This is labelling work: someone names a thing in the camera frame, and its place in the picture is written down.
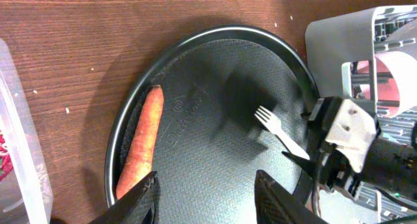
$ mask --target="fork handle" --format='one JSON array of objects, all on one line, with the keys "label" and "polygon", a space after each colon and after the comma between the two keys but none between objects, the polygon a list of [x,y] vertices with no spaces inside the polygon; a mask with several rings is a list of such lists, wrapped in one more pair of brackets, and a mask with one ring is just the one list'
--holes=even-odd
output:
[{"label": "fork handle", "polygon": [[304,149],[302,149],[300,145],[295,143],[294,140],[292,140],[283,130],[278,131],[275,135],[284,144],[285,148],[287,148],[287,150],[291,154],[299,156],[306,160],[310,160],[310,156],[307,154],[307,152]]}]

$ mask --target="wood grain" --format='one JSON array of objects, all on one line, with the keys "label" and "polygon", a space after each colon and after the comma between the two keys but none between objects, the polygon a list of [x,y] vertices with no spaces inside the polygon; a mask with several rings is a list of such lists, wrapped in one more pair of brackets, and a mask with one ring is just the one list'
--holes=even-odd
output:
[{"label": "wood grain", "polygon": [[277,34],[305,58],[310,22],[413,2],[0,0],[0,38],[31,108],[53,189],[53,217],[86,223],[104,212],[104,157],[115,115],[137,75],[178,39],[240,23]]}]

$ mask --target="clear plastic bin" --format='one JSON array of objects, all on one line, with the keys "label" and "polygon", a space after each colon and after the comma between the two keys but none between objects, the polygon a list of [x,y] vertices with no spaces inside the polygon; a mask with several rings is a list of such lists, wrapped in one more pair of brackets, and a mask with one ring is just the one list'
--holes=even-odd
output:
[{"label": "clear plastic bin", "polygon": [[0,130],[13,170],[0,182],[0,223],[49,223],[53,195],[12,56],[0,39]]}]

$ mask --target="black tray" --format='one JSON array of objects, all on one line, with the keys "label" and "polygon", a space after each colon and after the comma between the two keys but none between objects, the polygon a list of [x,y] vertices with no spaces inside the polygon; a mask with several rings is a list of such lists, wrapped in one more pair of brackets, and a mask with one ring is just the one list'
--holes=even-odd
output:
[{"label": "black tray", "polygon": [[165,97],[152,166],[161,183],[161,223],[255,221],[257,169],[306,202],[310,179],[281,155],[282,144],[253,114],[259,105],[273,109],[283,129],[314,157],[300,117],[318,98],[314,80],[282,39],[239,25],[181,40],[133,86],[109,138],[108,206],[115,202],[141,105],[156,84]]}]

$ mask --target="white fork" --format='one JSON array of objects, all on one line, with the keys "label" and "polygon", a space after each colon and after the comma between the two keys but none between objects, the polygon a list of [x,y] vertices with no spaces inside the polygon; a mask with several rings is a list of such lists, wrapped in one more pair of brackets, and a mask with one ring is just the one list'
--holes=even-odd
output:
[{"label": "white fork", "polygon": [[274,135],[281,140],[287,150],[301,158],[310,160],[307,152],[295,143],[281,128],[281,120],[275,116],[271,111],[266,108],[259,106],[256,110],[255,117]]}]

